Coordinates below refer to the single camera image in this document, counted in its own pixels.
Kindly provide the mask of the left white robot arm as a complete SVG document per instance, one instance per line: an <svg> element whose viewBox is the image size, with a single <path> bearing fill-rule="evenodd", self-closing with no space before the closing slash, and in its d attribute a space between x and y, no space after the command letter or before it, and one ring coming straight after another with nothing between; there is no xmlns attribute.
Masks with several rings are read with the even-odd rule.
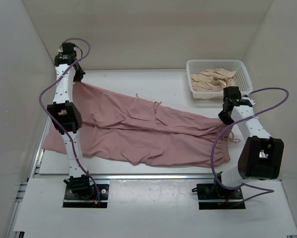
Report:
<svg viewBox="0 0 297 238"><path fill-rule="evenodd" d="M55 56L57 78L55 96L47 111L51 114L55 129L62 135L69 161L69 179L64 180L67 188L76 199L90 199L94 187L83 165L82 150L79 141L79 129L82 127L82 117L73 103L73 85L81 82L85 72L77 60L77 45L71 42L61 44Z"/></svg>

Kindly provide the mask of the pink trousers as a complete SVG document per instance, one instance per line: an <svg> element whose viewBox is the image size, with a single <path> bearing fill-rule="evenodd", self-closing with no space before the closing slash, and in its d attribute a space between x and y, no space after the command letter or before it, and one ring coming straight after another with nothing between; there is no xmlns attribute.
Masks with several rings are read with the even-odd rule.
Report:
<svg viewBox="0 0 297 238"><path fill-rule="evenodd" d="M73 87L73 101L82 116L83 156L134 165L219 166L230 161L234 141L220 119L208 118L85 83Z"/></svg>

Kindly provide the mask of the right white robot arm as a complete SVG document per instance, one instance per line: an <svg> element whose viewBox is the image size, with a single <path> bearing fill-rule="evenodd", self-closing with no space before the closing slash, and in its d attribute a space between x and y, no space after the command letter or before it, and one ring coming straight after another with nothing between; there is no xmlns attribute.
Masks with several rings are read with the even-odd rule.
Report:
<svg viewBox="0 0 297 238"><path fill-rule="evenodd" d="M235 167L213 173L213 194L218 198L226 197L230 191L248 185L250 181L277 179L280 174L284 143L264 129L258 116L265 110L255 113L254 104L237 86L223 91L223 109L218 117L226 127L215 141L237 126L245 144Z"/></svg>

